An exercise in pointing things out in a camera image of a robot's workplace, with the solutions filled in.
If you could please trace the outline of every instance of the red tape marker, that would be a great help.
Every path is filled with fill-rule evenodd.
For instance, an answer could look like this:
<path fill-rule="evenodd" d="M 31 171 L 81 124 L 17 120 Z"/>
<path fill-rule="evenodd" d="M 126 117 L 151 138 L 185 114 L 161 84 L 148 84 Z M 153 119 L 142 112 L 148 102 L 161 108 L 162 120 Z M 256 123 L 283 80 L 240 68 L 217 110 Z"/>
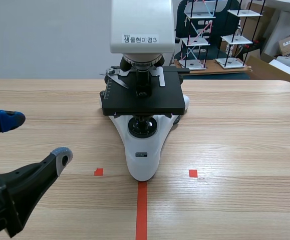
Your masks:
<path fill-rule="evenodd" d="M 197 178 L 198 177 L 197 170 L 189 170 L 189 177 L 190 178 Z"/>
<path fill-rule="evenodd" d="M 147 182 L 138 183 L 136 240 L 147 240 Z"/>
<path fill-rule="evenodd" d="M 94 171 L 94 176 L 102 176 L 102 175 L 104 175 L 103 168 L 97 168 L 97 170 Z"/>

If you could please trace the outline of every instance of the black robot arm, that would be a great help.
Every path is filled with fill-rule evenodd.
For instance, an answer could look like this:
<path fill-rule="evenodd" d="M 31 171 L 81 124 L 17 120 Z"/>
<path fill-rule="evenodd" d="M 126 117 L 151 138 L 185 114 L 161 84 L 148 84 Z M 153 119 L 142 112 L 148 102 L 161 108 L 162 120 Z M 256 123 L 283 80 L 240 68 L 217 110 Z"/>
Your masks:
<path fill-rule="evenodd" d="M 12 238 L 21 232 L 33 209 L 73 157 L 66 147 L 44 160 L 0 174 L 0 231 Z"/>

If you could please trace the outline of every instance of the microscope base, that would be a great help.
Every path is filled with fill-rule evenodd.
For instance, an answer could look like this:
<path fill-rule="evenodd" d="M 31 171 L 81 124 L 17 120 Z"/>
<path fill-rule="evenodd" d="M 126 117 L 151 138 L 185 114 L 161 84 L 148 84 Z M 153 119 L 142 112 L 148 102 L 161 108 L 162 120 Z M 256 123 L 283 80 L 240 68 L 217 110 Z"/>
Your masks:
<path fill-rule="evenodd" d="M 187 110 L 189 98 L 184 95 L 184 100 Z M 137 138 L 129 133 L 128 122 L 132 116 L 109 118 L 117 128 L 125 146 L 127 166 L 131 176 L 141 182 L 151 179 L 158 169 L 161 149 L 178 115 L 171 118 L 155 115 L 153 118 L 157 121 L 157 131 L 149 138 Z"/>

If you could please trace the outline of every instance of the blue gripper fingertip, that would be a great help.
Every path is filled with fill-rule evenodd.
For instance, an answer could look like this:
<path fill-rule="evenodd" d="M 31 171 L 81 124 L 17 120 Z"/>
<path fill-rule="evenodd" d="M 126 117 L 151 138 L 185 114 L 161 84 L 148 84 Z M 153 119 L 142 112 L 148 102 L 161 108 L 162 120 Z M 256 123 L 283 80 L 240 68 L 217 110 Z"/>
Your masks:
<path fill-rule="evenodd" d="M 6 112 L 4 110 L 0 110 L 0 127 L 2 133 L 20 127 L 24 124 L 25 120 L 25 115 L 19 111 Z"/>

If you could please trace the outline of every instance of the white shelf board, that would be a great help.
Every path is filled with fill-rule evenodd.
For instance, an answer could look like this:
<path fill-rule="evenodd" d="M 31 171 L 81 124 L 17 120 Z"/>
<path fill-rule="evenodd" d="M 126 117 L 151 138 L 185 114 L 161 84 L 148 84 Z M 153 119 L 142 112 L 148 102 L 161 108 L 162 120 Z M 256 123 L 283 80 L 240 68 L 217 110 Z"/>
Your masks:
<path fill-rule="evenodd" d="M 235 15 L 236 17 L 260 17 L 262 16 L 259 13 L 256 13 L 252 10 L 239 10 L 239 15 L 238 15 L 238 10 L 228 10 L 229 13 Z"/>
<path fill-rule="evenodd" d="M 208 46 L 208 45 L 210 45 L 210 44 L 208 44 L 208 41 L 203 37 L 198 37 L 195 39 L 195 41 L 194 41 L 194 39 L 195 39 L 194 37 L 190 38 L 188 47 L 189 46 L 196 47 L 196 46 Z M 184 44 L 187 47 L 188 38 L 185 37 L 185 38 L 182 38 L 181 40 L 184 42 Z"/>
<path fill-rule="evenodd" d="M 209 14 L 208 12 L 193 12 L 193 15 L 191 16 L 191 13 L 189 12 L 185 12 L 186 16 L 189 19 L 214 19 L 216 17 L 214 17 L 213 15 Z"/>
<path fill-rule="evenodd" d="M 185 60 L 180 60 L 179 63 L 185 67 Z M 190 69 L 191 71 L 195 70 L 205 70 L 204 64 L 201 63 L 201 61 L 194 60 L 187 60 L 186 68 Z"/>
<path fill-rule="evenodd" d="M 250 40 L 248 40 L 247 38 L 245 38 L 243 36 L 239 36 L 239 35 L 234 37 L 233 42 L 231 41 L 233 38 L 233 34 L 228 35 L 228 36 L 222 36 L 221 38 L 232 45 L 252 44 L 252 42 Z"/>
<path fill-rule="evenodd" d="M 226 66 L 225 66 L 226 58 L 222 58 L 222 59 L 217 58 L 216 62 L 218 62 L 219 65 L 221 65 L 223 69 L 230 69 L 230 68 L 241 69 L 246 66 L 246 65 L 243 65 L 243 63 L 239 59 L 234 58 L 234 57 L 228 58 Z"/>

